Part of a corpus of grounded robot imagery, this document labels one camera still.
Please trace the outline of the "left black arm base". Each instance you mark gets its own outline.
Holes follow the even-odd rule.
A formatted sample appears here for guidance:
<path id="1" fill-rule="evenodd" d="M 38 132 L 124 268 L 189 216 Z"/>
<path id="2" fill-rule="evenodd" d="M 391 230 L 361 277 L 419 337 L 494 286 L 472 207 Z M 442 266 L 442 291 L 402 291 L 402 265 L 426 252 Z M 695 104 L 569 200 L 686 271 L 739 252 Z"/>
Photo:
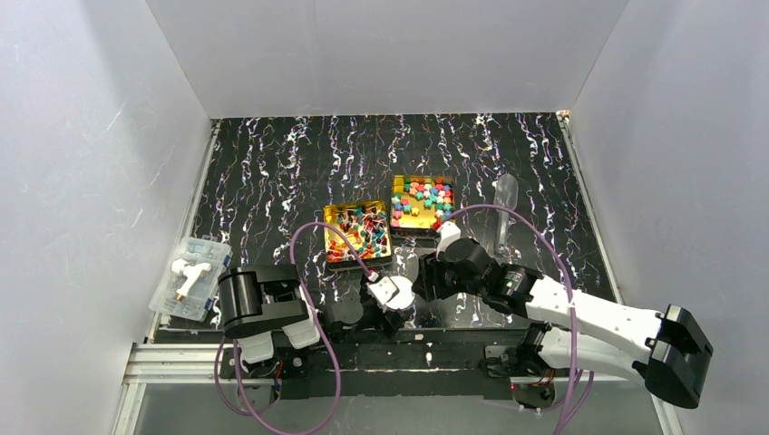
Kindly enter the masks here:
<path id="1" fill-rule="evenodd" d="M 226 344 L 219 358 L 219 377 L 223 380 L 236 379 L 236 358 L 233 346 Z M 290 380 L 303 379 L 309 375 L 309 362 L 305 355 L 294 353 L 288 348 L 278 348 L 273 357 L 262 362 L 249 363 L 241 359 L 241 378 Z"/>

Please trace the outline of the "tin tray of lollipops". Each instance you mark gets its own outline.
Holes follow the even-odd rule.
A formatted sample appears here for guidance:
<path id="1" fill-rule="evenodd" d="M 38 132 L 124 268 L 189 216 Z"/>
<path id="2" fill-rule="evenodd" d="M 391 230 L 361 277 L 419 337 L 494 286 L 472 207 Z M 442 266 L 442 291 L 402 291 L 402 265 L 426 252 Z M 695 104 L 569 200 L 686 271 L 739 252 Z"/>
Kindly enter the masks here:
<path id="1" fill-rule="evenodd" d="M 324 206 L 324 222 L 341 233 L 324 230 L 326 268 L 330 271 L 358 268 L 354 253 L 369 268 L 390 265 L 393 243 L 387 211 L 382 200 Z"/>

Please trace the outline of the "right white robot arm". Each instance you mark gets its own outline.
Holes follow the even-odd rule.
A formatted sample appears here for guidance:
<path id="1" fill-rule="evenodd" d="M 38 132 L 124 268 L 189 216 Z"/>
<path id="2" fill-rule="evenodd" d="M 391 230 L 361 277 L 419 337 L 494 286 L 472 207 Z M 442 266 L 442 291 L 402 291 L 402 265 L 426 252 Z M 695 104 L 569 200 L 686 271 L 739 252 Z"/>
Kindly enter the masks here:
<path id="1" fill-rule="evenodd" d="M 511 360 L 532 370 L 567 369 L 642 383 L 660 400 L 699 406 L 714 347 L 685 308 L 641 309 L 586 294 L 525 266 L 501 264 L 460 237 L 422 255 L 414 291 L 427 301 L 465 293 L 530 321 Z"/>

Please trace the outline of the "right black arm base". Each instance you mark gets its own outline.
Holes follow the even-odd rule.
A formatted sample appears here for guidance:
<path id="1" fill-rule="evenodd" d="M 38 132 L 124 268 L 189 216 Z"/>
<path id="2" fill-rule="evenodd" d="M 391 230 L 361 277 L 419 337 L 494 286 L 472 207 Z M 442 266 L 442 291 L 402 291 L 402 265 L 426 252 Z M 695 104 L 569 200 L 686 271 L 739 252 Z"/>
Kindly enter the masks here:
<path id="1" fill-rule="evenodd" d="M 544 410 L 555 404 L 557 371 L 536 355 L 515 347 L 491 345 L 484 348 L 478 367 L 490 378 L 508 380 L 512 399 L 524 409 Z"/>

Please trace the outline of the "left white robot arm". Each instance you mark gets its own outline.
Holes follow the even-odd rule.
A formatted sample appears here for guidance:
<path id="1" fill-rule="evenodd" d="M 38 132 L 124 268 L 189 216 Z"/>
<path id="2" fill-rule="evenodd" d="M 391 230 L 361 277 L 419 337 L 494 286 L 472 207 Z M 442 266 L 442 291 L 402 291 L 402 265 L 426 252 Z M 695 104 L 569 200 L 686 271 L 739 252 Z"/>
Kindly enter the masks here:
<path id="1" fill-rule="evenodd" d="M 331 341 L 367 329 L 391 336 L 410 317 L 415 299 L 408 278 L 373 272 L 362 277 L 357 294 L 322 309 L 317 327 L 295 266 L 233 268 L 219 276 L 218 290 L 224 337 L 237 344 L 247 369 L 275 360 L 274 332 L 283 333 L 295 349 L 320 343 L 321 331 Z"/>

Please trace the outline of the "translucent plastic scoop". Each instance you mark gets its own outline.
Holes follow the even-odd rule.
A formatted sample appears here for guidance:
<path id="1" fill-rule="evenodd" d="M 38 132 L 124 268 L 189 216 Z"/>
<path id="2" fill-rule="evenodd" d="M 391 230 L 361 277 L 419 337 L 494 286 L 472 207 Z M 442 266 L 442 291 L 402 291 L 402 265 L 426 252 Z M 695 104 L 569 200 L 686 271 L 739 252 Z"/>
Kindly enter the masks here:
<path id="1" fill-rule="evenodd" d="M 510 173 L 502 174 L 494 184 L 495 193 L 493 204 L 498 206 L 498 226 L 495 234 L 494 253 L 498 259 L 505 259 L 510 249 L 507 248 L 507 237 L 511 216 L 507 209 L 514 210 L 518 202 L 518 180 Z"/>

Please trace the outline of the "white round jar lid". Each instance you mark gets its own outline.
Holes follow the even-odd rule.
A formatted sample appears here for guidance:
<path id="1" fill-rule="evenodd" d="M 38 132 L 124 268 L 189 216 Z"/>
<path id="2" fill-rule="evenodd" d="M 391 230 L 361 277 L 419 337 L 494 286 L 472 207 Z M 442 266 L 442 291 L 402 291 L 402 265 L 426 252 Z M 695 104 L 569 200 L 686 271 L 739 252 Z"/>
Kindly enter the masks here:
<path id="1" fill-rule="evenodd" d="M 386 306 L 392 310 L 404 310 L 414 303 L 413 283 L 405 276 L 390 277 L 396 291 L 387 301 Z"/>

